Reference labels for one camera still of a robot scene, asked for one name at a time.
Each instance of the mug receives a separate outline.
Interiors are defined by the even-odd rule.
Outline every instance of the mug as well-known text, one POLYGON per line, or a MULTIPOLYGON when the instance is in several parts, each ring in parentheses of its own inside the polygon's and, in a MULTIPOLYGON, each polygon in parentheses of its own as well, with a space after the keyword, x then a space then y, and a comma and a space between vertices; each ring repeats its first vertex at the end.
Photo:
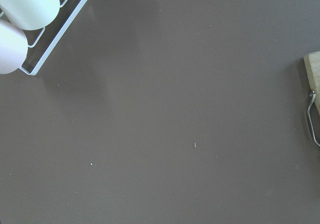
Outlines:
POLYGON ((58 15, 60 0, 0 0, 0 8, 9 21, 23 30, 37 30, 58 15))
POLYGON ((27 58, 28 40, 25 33, 0 19, 0 74, 20 68, 27 58))

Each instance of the white cup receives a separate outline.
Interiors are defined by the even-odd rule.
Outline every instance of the white cup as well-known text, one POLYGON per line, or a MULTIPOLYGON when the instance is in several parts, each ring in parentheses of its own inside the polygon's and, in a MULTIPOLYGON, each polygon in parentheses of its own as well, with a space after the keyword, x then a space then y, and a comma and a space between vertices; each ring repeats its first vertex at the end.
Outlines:
POLYGON ((8 74, 26 60, 28 40, 22 30, 1 19, 0 37, 0 74, 8 74))
POLYGON ((0 0, 0 8, 9 21, 23 30, 37 30, 58 15, 60 0, 0 0))

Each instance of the gray tabletop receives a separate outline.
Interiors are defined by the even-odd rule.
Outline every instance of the gray tabletop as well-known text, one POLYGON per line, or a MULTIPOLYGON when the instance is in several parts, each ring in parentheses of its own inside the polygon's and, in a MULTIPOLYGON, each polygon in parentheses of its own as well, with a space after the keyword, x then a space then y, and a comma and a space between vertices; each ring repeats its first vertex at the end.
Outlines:
POLYGON ((1 223, 319 223, 315 51, 319 0, 89 0, 0 76, 1 223))

